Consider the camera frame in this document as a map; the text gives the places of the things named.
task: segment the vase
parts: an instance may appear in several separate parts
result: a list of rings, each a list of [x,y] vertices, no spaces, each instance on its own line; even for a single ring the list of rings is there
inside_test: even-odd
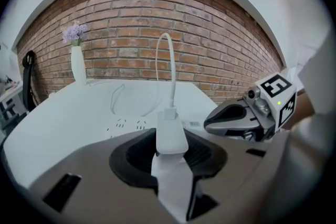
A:
[[[79,86],[86,85],[85,63],[80,46],[71,47],[71,69],[76,84]]]

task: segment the thin white wire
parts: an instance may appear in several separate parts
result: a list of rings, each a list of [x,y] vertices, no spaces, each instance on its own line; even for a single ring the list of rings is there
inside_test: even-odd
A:
[[[168,45],[169,45],[169,51],[170,51],[170,61],[171,61],[171,72],[172,72],[172,88],[171,88],[171,94],[170,94],[170,100],[169,100],[169,107],[173,107],[174,105],[174,96],[175,96],[175,85],[176,85],[176,71],[175,71],[175,58],[174,58],[174,48],[173,48],[173,43],[172,43],[172,39],[170,38],[170,35],[167,34],[167,33],[163,33],[157,43],[156,43],[156,52],[155,52],[155,72],[156,72],[156,94],[155,94],[155,101],[153,103],[153,105],[151,106],[151,108],[143,113],[142,115],[140,115],[140,117],[144,117],[146,115],[148,115],[149,113],[151,113],[155,108],[156,108],[156,105],[157,105],[157,102],[158,102],[158,98],[159,98],[159,73],[158,73],[158,49],[159,49],[159,44],[160,44],[160,41],[161,39],[166,36],[167,40],[168,40]],[[119,94],[117,95],[115,101],[113,102],[113,96],[115,94],[116,91],[118,91],[121,87],[122,90],[125,89],[125,85],[122,84],[121,86],[119,86],[118,88],[116,88],[114,90],[114,92],[112,93],[112,97],[111,97],[111,112],[115,115],[115,112],[114,112],[114,106],[116,104],[116,101],[119,97],[119,95],[121,94],[122,90],[119,92]]]

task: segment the white cable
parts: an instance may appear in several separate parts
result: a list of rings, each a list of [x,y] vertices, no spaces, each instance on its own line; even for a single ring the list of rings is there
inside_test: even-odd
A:
[[[157,81],[159,80],[159,75],[158,75],[158,53],[157,50],[159,48],[159,43],[161,39],[166,36],[168,40],[168,45],[169,45],[169,52],[170,52],[170,65],[171,65],[171,73],[172,73],[172,88],[170,92],[170,99],[169,99],[169,107],[172,108],[174,106],[174,96],[175,96],[175,85],[176,85],[176,71],[175,71],[175,57],[174,57],[174,48],[173,48],[173,43],[172,39],[170,38],[170,35],[167,33],[163,33],[160,38],[158,39],[156,43],[156,53],[155,53],[155,71],[156,71],[156,79]]]

